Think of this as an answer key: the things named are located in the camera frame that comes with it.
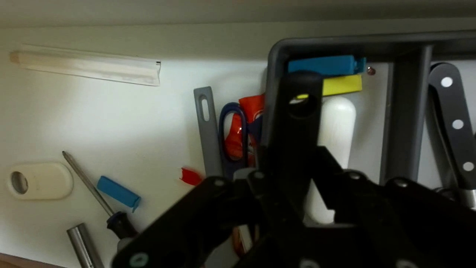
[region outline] black handle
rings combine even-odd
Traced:
[[[134,238],[137,235],[135,227],[131,224],[128,215],[122,211],[117,211],[108,217],[107,229],[111,229],[119,239]]]
[[[458,187],[476,189],[476,142],[465,104],[462,80],[452,64],[437,64],[430,71],[430,89],[444,148]]]

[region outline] black scissors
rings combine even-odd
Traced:
[[[226,144],[224,144],[224,119],[227,114],[238,114],[241,120],[241,157],[239,159],[232,159],[227,151],[226,151]],[[221,154],[221,165],[223,165],[223,172],[224,177],[229,180],[233,178],[233,172],[236,169],[248,166],[248,138],[253,135],[256,140],[260,138],[260,125],[261,125],[261,117],[254,119],[253,123],[247,122],[247,116],[239,107],[238,102],[227,102],[221,111],[220,111],[220,120],[218,120],[218,140],[220,140],[220,154]]]

